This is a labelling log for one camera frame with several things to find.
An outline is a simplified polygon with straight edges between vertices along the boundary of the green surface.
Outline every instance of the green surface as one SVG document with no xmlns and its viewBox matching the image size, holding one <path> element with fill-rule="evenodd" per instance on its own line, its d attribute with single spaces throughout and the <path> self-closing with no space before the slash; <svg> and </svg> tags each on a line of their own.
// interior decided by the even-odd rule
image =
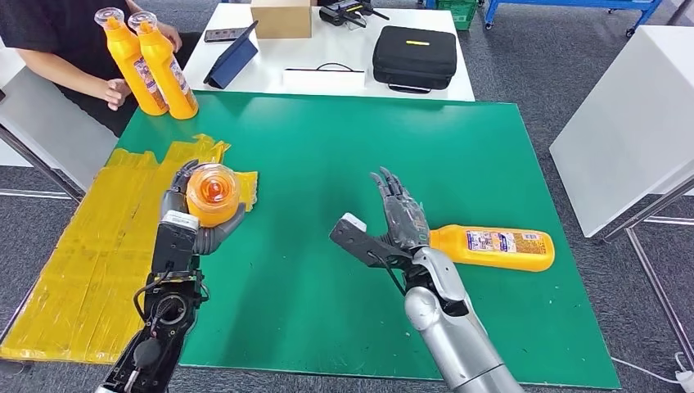
<svg viewBox="0 0 694 393">
<path fill-rule="evenodd" d="M 445 224 L 532 228 L 554 265 L 527 273 L 458 265 L 493 343 L 521 382 L 619 387 L 515 105 L 197 93 L 176 121 L 138 112 L 118 147 L 162 160 L 197 133 L 230 142 L 224 164 L 258 170 L 258 203 L 202 260 L 212 298 L 182 364 L 440 379 L 381 269 L 328 239 L 346 211 L 385 231 L 369 178 L 384 165 Z"/>
<path fill-rule="evenodd" d="M 475 17 L 477 10 L 476 0 L 439 0 L 437 8 L 440 10 L 449 10 L 453 15 L 453 24 L 456 30 L 467 30 L 470 28 L 472 18 Z"/>
</svg>

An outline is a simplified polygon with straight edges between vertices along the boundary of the person's hand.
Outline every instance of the person's hand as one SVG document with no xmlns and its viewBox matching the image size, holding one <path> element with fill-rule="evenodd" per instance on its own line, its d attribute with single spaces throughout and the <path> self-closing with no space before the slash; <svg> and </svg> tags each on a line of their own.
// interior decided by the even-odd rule
<svg viewBox="0 0 694 393">
<path fill-rule="evenodd" d="M 178 52 L 178 49 L 180 49 L 181 45 L 183 45 L 183 41 L 181 41 L 181 36 L 178 35 L 176 28 L 161 22 L 157 24 L 157 27 L 159 28 L 159 31 L 173 44 L 173 52 Z"/>
<path fill-rule="evenodd" d="M 132 91 L 128 84 L 125 83 L 125 79 L 111 79 L 106 81 L 106 85 L 104 101 L 108 102 L 108 106 L 112 111 L 117 111 Z"/>
<path fill-rule="evenodd" d="M 429 245 L 429 224 L 424 210 L 401 183 L 400 179 L 381 167 L 385 184 L 379 174 L 371 173 L 383 199 L 385 220 L 388 222 L 388 238 L 401 250 L 411 251 Z"/>
</svg>

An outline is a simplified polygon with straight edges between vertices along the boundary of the orange cleaning bottle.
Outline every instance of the orange cleaning bottle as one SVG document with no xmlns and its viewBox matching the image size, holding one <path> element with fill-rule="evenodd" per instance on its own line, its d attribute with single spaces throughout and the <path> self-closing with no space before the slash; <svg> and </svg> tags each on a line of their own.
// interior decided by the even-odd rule
<svg viewBox="0 0 694 393">
<path fill-rule="evenodd" d="M 237 212 L 241 189 L 234 172 L 221 164 L 203 164 L 191 174 L 186 190 L 188 211 L 201 227 L 214 227 Z"/>
<path fill-rule="evenodd" d="M 140 53 L 140 41 L 125 25 L 123 11 L 118 8 L 102 8 L 94 20 L 104 28 L 107 47 L 130 90 L 148 115 L 163 115 L 169 110 L 152 74 Z"/>
<path fill-rule="evenodd" d="M 156 27 L 156 16 L 147 11 L 136 12 L 128 19 L 128 25 L 140 38 L 142 56 L 169 104 L 169 113 L 178 120 L 195 116 L 197 100 L 174 57 L 174 46 Z"/>
<path fill-rule="evenodd" d="M 429 235 L 431 247 L 459 264 L 541 272 L 554 262 L 552 239 L 540 231 L 446 225 Z"/>
</svg>

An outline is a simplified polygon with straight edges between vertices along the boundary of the robotic hand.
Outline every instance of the robotic hand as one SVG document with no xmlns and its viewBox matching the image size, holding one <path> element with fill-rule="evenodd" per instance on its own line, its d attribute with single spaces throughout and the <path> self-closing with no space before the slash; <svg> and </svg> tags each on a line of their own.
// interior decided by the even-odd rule
<svg viewBox="0 0 694 393">
<path fill-rule="evenodd" d="M 246 205 L 227 222 L 200 228 L 188 214 L 186 189 L 197 160 L 186 163 L 164 192 L 151 273 L 133 301 L 145 327 L 138 332 L 109 371 L 96 393 L 162 393 L 178 364 L 183 340 L 209 293 L 203 285 L 200 255 L 208 255 L 241 223 Z M 144 309 L 138 297 L 145 293 Z"/>
<path fill-rule="evenodd" d="M 522 393 L 472 308 L 453 262 L 429 247 L 429 225 L 397 176 L 381 168 L 371 176 L 381 192 L 388 233 L 366 234 L 366 224 L 345 214 L 330 238 L 368 267 L 384 268 L 405 297 L 405 313 L 419 331 L 454 393 Z M 403 288 L 393 273 L 403 271 Z"/>
</svg>

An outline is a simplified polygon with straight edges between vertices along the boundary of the white power cord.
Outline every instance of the white power cord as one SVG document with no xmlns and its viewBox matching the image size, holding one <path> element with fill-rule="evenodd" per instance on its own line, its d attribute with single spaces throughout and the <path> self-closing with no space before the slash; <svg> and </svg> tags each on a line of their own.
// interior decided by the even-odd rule
<svg viewBox="0 0 694 393">
<path fill-rule="evenodd" d="M 677 378 L 676 381 L 672 380 L 672 379 L 668 379 L 666 377 L 661 377 L 660 375 L 653 373 L 651 371 L 648 371 L 645 368 L 638 367 L 637 365 L 631 364 L 631 363 L 626 362 L 622 359 L 617 359 L 614 356 L 612 357 L 612 360 L 617 362 L 617 363 L 621 363 L 625 366 L 635 368 L 638 371 L 640 371 L 642 373 L 646 373 L 646 374 L 650 375 L 651 377 L 658 378 L 663 382 L 672 383 L 674 385 L 680 385 L 684 389 L 685 393 L 694 393 L 694 373 L 692 371 L 689 371 L 686 368 L 684 368 L 682 362 L 679 360 L 680 354 L 684 355 L 682 352 L 677 352 L 674 354 L 674 360 L 675 360 L 675 362 L 677 362 L 677 365 L 682 370 L 682 372 L 679 372 L 679 371 L 675 372 L 675 377 Z"/>
</svg>

